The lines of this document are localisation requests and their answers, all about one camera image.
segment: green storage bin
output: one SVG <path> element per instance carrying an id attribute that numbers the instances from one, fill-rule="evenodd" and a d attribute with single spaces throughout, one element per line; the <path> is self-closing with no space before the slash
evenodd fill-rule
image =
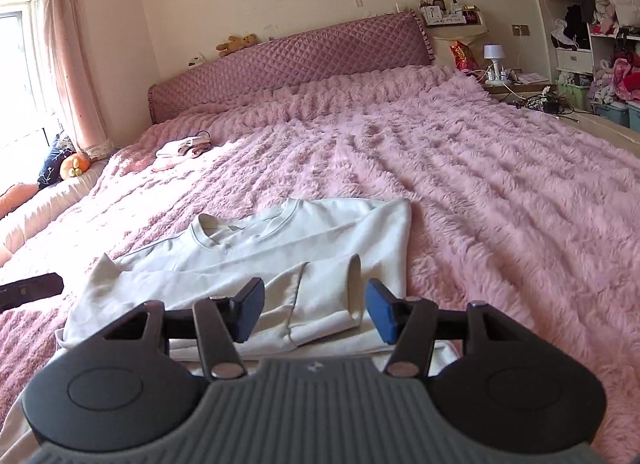
<path id="1" fill-rule="evenodd" d="M 629 128 L 640 133 L 640 103 L 629 103 Z"/>
<path id="2" fill-rule="evenodd" d="M 618 108 L 611 104 L 594 104 L 593 110 L 598 115 L 606 117 L 612 123 L 620 124 L 620 126 L 629 127 L 629 110 L 628 108 Z"/>
<path id="3" fill-rule="evenodd" d="M 589 87 L 575 84 L 559 84 L 558 95 L 565 97 L 569 104 L 577 110 L 589 111 Z"/>

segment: pink fluffy blanket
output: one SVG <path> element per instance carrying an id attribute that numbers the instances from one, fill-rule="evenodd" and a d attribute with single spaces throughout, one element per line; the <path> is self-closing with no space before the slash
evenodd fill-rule
<path id="1" fill-rule="evenodd" d="M 201 129 L 218 147 L 151 173 L 156 150 Z M 458 309 L 484 299 L 571 354 L 606 387 L 595 447 L 619 464 L 640 452 L 640 160 L 438 67 L 196 107 L 118 152 L 89 196 L 0 271 L 53 270 L 66 283 L 62 299 L 0 317 L 2 415 L 52 354 L 100 253 L 288 196 L 411 199 L 409 294 Z"/>

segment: pink curtain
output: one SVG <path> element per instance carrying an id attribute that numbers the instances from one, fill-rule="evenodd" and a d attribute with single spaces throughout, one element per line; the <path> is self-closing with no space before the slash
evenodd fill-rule
<path id="1" fill-rule="evenodd" d="M 60 96 L 63 125 L 76 148 L 91 157 L 113 150 L 87 68 L 78 21 L 78 0 L 42 0 L 46 69 Z"/>

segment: white drawer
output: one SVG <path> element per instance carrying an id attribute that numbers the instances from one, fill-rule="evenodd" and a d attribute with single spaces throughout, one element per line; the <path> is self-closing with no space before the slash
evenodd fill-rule
<path id="1" fill-rule="evenodd" d="M 573 50 L 556 50 L 558 53 L 558 69 L 579 74 L 593 74 L 593 55 L 591 52 L 574 52 Z"/>

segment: blue storage bin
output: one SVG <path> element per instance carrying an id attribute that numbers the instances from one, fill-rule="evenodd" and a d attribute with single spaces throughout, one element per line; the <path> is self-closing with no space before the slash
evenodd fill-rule
<path id="1" fill-rule="evenodd" d="M 629 128 L 640 133 L 640 104 L 629 103 Z"/>
<path id="2" fill-rule="evenodd" d="M 595 113 L 606 117 L 612 123 L 620 124 L 620 126 L 629 127 L 629 110 L 628 108 L 617 108 L 610 104 L 594 104 Z"/>

